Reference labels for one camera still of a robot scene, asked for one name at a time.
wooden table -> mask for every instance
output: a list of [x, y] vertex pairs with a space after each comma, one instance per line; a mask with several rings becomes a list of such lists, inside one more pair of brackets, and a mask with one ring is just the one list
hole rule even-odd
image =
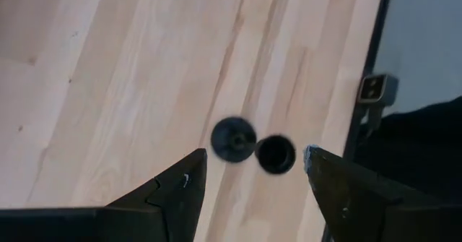
[[[104, 205], [209, 151], [197, 241], [319, 241], [310, 143], [341, 155], [380, 0], [0, 0], [0, 206]], [[218, 120], [294, 168], [213, 156]]]

screw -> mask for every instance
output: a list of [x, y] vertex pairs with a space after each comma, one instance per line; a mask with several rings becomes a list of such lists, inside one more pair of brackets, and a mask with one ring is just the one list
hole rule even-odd
[[348, 210], [347, 207], [345, 207], [345, 208], [343, 208], [343, 209], [341, 210], [341, 216], [342, 216], [344, 219], [346, 219], [346, 218], [348, 217], [348, 214], [349, 214], [349, 210]]

black plastic part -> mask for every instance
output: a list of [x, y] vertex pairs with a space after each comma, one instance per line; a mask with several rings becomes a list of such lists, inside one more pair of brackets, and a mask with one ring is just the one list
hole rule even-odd
[[258, 142], [255, 156], [267, 173], [283, 174], [295, 163], [295, 148], [288, 138], [274, 135]]
[[0, 210], [0, 241], [193, 241], [205, 181], [197, 149], [106, 207]]
[[257, 142], [253, 127], [243, 118], [229, 117], [217, 123], [211, 144], [218, 157], [229, 163], [240, 163], [252, 155]]
[[335, 242], [460, 241], [462, 205], [384, 178], [319, 147], [305, 170]]

gray floor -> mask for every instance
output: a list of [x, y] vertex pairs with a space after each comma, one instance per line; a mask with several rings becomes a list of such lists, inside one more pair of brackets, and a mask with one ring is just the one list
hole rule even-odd
[[391, 0], [374, 72], [400, 79], [385, 114], [462, 95], [462, 0]]

wooden surface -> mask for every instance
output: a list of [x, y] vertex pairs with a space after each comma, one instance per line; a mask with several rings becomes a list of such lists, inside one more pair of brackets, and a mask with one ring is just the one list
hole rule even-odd
[[[196, 241], [319, 241], [302, 169], [341, 154], [380, 0], [0, 0], [0, 207], [104, 205], [209, 151]], [[227, 165], [229, 115], [294, 168]]]

